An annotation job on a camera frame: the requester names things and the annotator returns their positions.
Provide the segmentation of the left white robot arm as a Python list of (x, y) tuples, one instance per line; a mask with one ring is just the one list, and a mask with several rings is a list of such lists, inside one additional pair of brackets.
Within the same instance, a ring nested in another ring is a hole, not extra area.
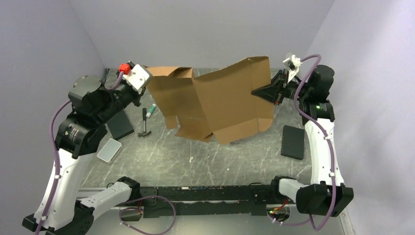
[(110, 208), (140, 201), (140, 184), (121, 177), (111, 187), (86, 199), (77, 199), (82, 178), (101, 140), (106, 123), (129, 104), (140, 105), (150, 75), (133, 72), (106, 88), (95, 75), (78, 78), (69, 91), (71, 113), (51, 134), (54, 165), (42, 202), (22, 225), (34, 234), (84, 235), (95, 219)]

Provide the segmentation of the brown cardboard box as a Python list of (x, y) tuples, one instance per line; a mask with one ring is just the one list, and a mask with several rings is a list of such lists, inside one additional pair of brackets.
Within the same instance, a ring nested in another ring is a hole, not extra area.
[(191, 67), (150, 67), (147, 85), (167, 129), (176, 136), (220, 144), (268, 130), (272, 103), (252, 95), (271, 82), (267, 56), (245, 58), (225, 68), (195, 75)]

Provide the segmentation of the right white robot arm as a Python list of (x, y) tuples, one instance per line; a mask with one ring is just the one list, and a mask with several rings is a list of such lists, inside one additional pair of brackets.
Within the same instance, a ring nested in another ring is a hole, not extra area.
[(288, 69), (279, 70), (269, 85), (253, 90), (252, 95), (279, 105), (284, 99), (297, 100), (310, 118), (302, 117), (304, 128), (283, 127), (281, 154), (301, 159), (304, 139), (308, 138), (312, 162), (310, 183), (305, 185), (288, 176), (272, 180), (270, 198), (275, 203), (290, 199), (300, 213), (337, 217), (352, 201), (354, 192), (346, 187), (337, 162), (334, 144), (334, 108), (328, 100), (335, 72), (318, 65), (295, 97), (301, 80), (289, 79)]

